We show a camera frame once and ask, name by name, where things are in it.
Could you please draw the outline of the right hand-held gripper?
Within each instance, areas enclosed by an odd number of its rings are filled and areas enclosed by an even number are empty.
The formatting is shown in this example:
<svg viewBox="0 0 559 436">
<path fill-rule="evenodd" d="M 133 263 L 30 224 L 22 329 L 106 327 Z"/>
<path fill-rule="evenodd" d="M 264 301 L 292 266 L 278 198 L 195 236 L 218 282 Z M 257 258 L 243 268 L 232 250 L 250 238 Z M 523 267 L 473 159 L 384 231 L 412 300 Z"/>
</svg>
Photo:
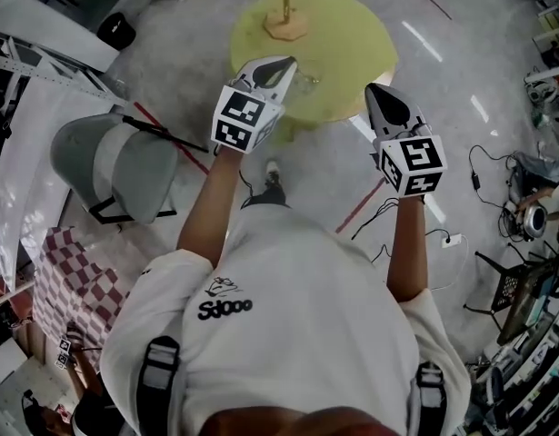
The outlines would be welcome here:
<svg viewBox="0 0 559 436">
<path fill-rule="evenodd" d="M 447 170 L 447 161 L 441 137 L 432 133 L 420 107 L 384 84 L 368 84 L 364 100 L 375 132 L 376 168 L 398 197 L 432 193 Z"/>
</svg>

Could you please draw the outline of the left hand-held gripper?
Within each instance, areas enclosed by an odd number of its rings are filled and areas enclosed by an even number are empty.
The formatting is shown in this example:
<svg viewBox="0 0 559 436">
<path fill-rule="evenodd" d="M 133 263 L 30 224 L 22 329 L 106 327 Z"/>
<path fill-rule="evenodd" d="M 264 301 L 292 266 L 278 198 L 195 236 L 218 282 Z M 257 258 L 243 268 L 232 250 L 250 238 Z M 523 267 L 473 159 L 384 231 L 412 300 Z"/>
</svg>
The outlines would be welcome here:
<svg viewBox="0 0 559 436">
<path fill-rule="evenodd" d="M 215 107 L 211 139 L 251 153 L 284 114 L 283 100 L 297 71 L 292 56 L 271 55 L 247 62 L 223 87 Z"/>
</svg>

